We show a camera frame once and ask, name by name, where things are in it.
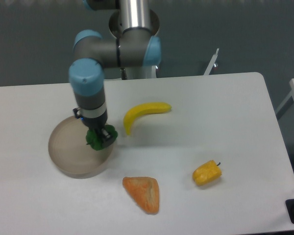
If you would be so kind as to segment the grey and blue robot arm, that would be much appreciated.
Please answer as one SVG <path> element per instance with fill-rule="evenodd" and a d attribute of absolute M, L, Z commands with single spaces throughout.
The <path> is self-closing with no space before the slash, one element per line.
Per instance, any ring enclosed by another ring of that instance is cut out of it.
<path fill-rule="evenodd" d="M 160 39 L 152 34 L 147 0 L 86 0 L 92 10 L 117 9 L 121 36 L 110 41 L 93 30 L 79 32 L 73 46 L 69 83 L 75 95 L 76 118 L 88 127 L 86 143 L 94 150 L 112 145 L 118 133 L 107 122 L 104 69 L 149 67 L 161 62 Z"/>

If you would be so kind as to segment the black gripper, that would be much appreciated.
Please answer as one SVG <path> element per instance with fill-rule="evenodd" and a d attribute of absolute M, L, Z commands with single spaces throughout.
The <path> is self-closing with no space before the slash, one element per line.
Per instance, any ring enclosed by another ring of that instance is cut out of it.
<path fill-rule="evenodd" d="M 74 108 L 73 113 L 76 119 L 81 119 L 82 123 L 89 130 L 89 145 L 91 147 L 110 146 L 115 141 L 115 127 L 105 126 L 107 122 L 107 110 L 101 108 L 95 110 L 85 110 L 80 107 Z"/>

